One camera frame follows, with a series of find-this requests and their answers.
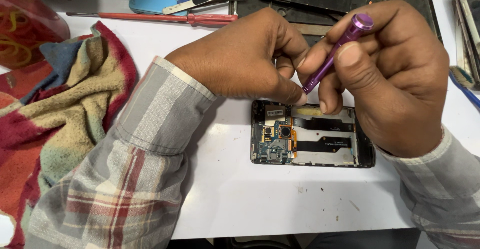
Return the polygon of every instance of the man's right hand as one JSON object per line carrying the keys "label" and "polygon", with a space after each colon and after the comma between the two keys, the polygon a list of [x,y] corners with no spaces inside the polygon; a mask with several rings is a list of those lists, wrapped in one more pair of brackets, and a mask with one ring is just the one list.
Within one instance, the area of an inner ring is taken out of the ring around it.
{"label": "man's right hand", "polygon": [[335,69],[318,89],[322,111],[338,113],[346,88],[375,144],[398,157],[427,154],[443,135],[449,60],[425,19],[407,3],[380,2],[347,14],[307,53],[297,68],[300,81],[320,67],[355,13],[368,14],[374,29],[337,50]]}

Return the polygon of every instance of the red screwdriver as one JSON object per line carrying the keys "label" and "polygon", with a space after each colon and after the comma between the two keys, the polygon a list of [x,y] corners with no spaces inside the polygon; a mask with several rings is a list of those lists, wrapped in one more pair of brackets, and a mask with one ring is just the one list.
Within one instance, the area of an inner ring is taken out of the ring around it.
{"label": "red screwdriver", "polygon": [[157,14],[138,14],[138,13],[67,13],[68,16],[88,16],[113,19],[129,20],[150,20],[150,21],[176,21],[188,22],[190,25],[228,25],[238,19],[237,15],[232,14],[200,14],[189,13],[187,16],[181,15],[157,15]]}

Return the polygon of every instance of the man's left hand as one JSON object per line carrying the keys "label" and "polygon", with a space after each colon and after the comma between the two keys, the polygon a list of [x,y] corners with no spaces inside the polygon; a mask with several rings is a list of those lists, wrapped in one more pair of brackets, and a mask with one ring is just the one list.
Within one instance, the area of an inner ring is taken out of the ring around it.
{"label": "man's left hand", "polygon": [[[266,8],[174,50],[165,59],[215,95],[303,105],[307,96],[290,78],[308,50],[301,33]],[[272,58],[277,58],[276,68]]]}

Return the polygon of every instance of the bristles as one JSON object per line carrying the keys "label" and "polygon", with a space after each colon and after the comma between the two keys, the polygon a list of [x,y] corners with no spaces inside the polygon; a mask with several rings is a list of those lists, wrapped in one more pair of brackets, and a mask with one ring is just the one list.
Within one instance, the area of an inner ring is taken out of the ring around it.
{"label": "bristles", "polygon": [[458,66],[450,66],[450,71],[461,86],[466,88],[472,88],[475,85],[473,78],[469,74],[467,74],[463,70],[463,68],[460,68]]}

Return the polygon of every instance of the hand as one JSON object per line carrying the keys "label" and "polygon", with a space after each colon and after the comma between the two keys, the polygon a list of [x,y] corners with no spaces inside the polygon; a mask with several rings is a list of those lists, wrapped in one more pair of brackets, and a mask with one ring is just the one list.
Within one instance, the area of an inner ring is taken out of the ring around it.
{"label": "hand", "polygon": [[368,14],[375,26],[337,50],[334,70],[318,89],[322,112],[338,113],[346,88],[355,98],[363,131],[375,144],[404,158],[429,153],[443,135],[449,60],[425,19],[407,3],[380,2],[347,14],[308,52],[297,69],[300,81],[323,63],[355,13]]}
{"label": "hand", "polygon": [[[308,44],[270,8],[243,17],[165,57],[225,97],[271,98],[303,105],[307,96],[290,78]],[[276,68],[272,57],[277,57]]]}

